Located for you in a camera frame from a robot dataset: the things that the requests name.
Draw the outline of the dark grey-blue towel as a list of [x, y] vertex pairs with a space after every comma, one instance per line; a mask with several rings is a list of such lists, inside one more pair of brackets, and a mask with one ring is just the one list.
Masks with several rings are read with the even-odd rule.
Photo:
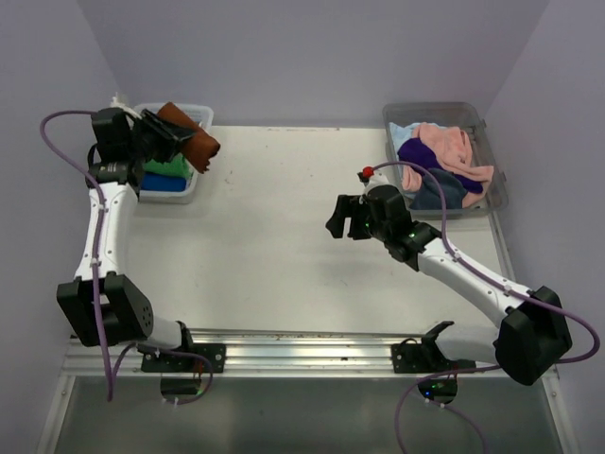
[[423, 175], [420, 190], [413, 197], [412, 210], [441, 210], [441, 195], [447, 209], [461, 209], [467, 190], [462, 183], [445, 170], [430, 168], [431, 177]]

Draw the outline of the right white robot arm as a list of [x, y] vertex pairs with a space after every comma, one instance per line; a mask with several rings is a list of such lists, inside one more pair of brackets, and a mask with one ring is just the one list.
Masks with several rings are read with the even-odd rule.
[[340, 195], [325, 224], [334, 238], [376, 239], [396, 261], [436, 279], [471, 303], [491, 326], [453, 321], [437, 324], [420, 341], [391, 347], [397, 373], [442, 372], [499, 366], [514, 381], [533, 384], [572, 347], [559, 296], [552, 289], [532, 290], [481, 266], [443, 234], [415, 220], [391, 184], [361, 195]]

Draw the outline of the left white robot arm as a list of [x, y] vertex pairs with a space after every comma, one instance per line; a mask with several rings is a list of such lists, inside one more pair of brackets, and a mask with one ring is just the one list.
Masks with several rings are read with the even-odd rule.
[[154, 315], [148, 297], [128, 278], [126, 262], [144, 164], [181, 154], [195, 131], [149, 110], [121, 107], [93, 112], [91, 124], [95, 143], [85, 172], [91, 217], [75, 276], [57, 288], [58, 303], [83, 345], [140, 343], [163, 353], [175, 371], [186, 371], [197, 358], [189, 330]]

